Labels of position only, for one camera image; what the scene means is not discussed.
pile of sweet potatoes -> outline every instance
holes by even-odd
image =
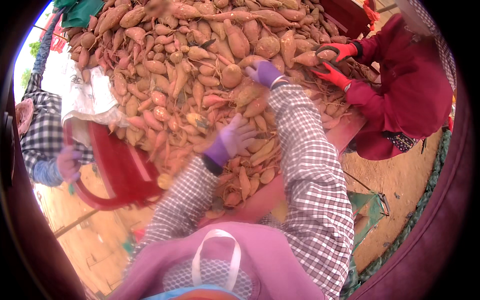
[[[304,67],[331,59],[329,51],[317,57],[312,47],[347,43],[337,26],[324,19],[318,0],[104,2],[88,28],[68,30],[71,59],[85,81],[97,65],[111,78],[111,92],[131,125],[109,128],[150,153],[162,188],[211,145],[235,113],[259,131],[254,144],[225,167],[216,191],[221,201],[209,217],[244,203],[279,172],[268,89],[245,73],[252,61],[270,60],[292,83],[302,85],[326,129],[348,114],[344,93]],[[339,68],[349,77],[363,77],[353,61]]]

